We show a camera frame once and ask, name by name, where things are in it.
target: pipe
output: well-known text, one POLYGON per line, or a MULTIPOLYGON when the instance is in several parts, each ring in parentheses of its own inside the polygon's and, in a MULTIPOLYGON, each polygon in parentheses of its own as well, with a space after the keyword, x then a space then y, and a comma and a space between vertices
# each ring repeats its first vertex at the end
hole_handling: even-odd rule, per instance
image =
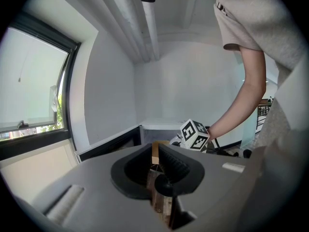
POLYGON ((103 22, 104 20, 109 20, 108 28, 112 28, 114 31, 113 36, 117 34, 121 34, 121 31, 125 35, 126 39, 129 42, 129 47, 131 48, 131 52, 134 53, 134 56, 129 55, 130 58, 134 61, 135 58, 140 58, 140 51, 136 45, 136 42, 133 38, 132 32, 130 28, 127 26, 126 21, 123 16, 118 12, 118 8, 116 8, 116 4, 114 4, 113 0, 93 0, 95 6, 98 8, 101 13, 103 22))
POLYGON ((128 22, 132 35, 139 49, 140 55, 145 62, 149 62, 150 58, 141 34, 140 25, 138 23, 137 14, 133 0, 114 0, 120 13, 128 22))
POLYGON ((150 34, 151 44, 153 46, 154 51, 154 58, 156 60, 160 59, 160 52, 159 52, 159 43, 158 43, 158 34, 156 31, 156 24, 155 24, 155 10, 154 10, 154 4, 150 2, 142 2, 146 21, 148 25, 148 30, 150 34))

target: gray t-shirt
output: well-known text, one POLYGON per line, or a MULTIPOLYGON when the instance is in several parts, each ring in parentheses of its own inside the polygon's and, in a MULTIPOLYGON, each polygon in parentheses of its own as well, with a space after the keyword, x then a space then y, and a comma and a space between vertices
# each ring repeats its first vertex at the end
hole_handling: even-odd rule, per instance
MULTIPOLYGON (((239 45, 264 51, 276 61, 278 88, 304 54, 307 43, 280 0, 217 0, 215 15, 226 50, 239 51, 239 45)), ((274 100, 256 146, 269 145, 290 127, 274 100)))

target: white wall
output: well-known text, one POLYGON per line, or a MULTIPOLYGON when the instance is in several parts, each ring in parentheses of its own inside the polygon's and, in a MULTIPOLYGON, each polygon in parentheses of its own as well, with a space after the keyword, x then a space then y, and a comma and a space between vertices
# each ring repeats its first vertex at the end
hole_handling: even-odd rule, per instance
POLYGON ((28 0, 23 10, 69 38, 83 42, 97 30, 65 0, 28 0))
MULTIPOLYGON (((241 85, 233 52, 193 42, 160 43, 160 61, 137 65, 138 122, 150 118, 194 119, 211 125, 232 104, 241 85)), ((242 125, 219 138, 220 145, 241 140, 242 125)))
POLYGON ((270 96, 274 98, 275 93, 277 92, 277 88, 278 88, 277 85, 275 85, 272 82, 268 82, 266 85, 266 92, 263 96, 263 99, 268 99, 270 96))
POLYGON ((32 203, 36 195, 65 175, 77 161, 69 140, 0 162, 0 172, 14 195, 32 203))
POLYGON ((90 144, 136 125, 134 67, 108 34, 94 43, 84 90, 90 144))

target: sleeve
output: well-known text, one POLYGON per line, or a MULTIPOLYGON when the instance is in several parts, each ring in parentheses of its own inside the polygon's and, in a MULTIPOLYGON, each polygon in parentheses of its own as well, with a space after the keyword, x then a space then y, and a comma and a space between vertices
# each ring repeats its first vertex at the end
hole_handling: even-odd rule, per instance
POLYGON ((225 8, 220 10, 215 4, 214 12, 218 20, 225 50, 239 51, 239 46, 252 50, 261 50, 246 29, 225 8))

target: gray surface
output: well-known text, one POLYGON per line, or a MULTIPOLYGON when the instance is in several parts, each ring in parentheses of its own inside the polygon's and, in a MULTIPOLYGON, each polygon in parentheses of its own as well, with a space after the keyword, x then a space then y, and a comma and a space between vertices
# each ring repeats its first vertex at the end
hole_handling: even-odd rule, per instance
POLYGON ((265 149, 262 174, 242 210, 238 231, 256 228, 297 195, 295 192, 308 167, 308 134, 309 130, 292 130, 265 149))
POLYGON ((42 213, 35 210, 26 201, 16 197, 16 202, 20 208, 27 214, 27 216, 42 230, 45 232, 71 232, 71 230, 64 229, 63 227, 53 223, 46 218, 42 213))
POLYGON ((70 185, 84 187, 63 226, 85 231, 168 231, 149 201, 134 200, 120 193, 111 183, 111 166, 119 158, 142 148, 136 146, 82 162, 47 187, 33 206, 46 212, 70 185))
POLYGON ((200 152, 186 150, 173 145, 169 145, 169 147, 199 161, 205 169, 205 176, 195 192, 179 196, 183 209, 191 211, 197 217, 212 208, 225 196, 241 175, 240 173, 222 168, 222 165, 226 162, 239 165, 246 165, 248 163, 247 159, 212 154, 201 155, 200 152))
MULTIPOLYGON (((260 151, 255 151, 247 160, 170 147, 201 162, 205 168, 205 176, 196 191, 178 197, 183 209, 197 217, 179 231, 203 231, 205 227, 216 231, 216 226, 222 230, 231 229, 219 221, 222 218, 229 222, 232 220, 236 227, 237 218, 251 191, 252 185, 247 185, 254 183, 255 178, 251 178, 252 172, 247 170, 249 166, 239 174, 223 169, 222 165, 226 162, 248 165, 251 162, 251 168, 258 168, 259 161, 255 163, 254 159, 259 159, 255 155, 259 155, 260 151)), ((65 228, 76 232, 169 231, 149 201, 127 198, 110 181, 113 163, 140 148, 142 146, 136 146, 84 161, 41 192, 34 201, 34 207, 45 213, 70 185, 75 184, 84 187, 85 191, 64 221, 65 228)))

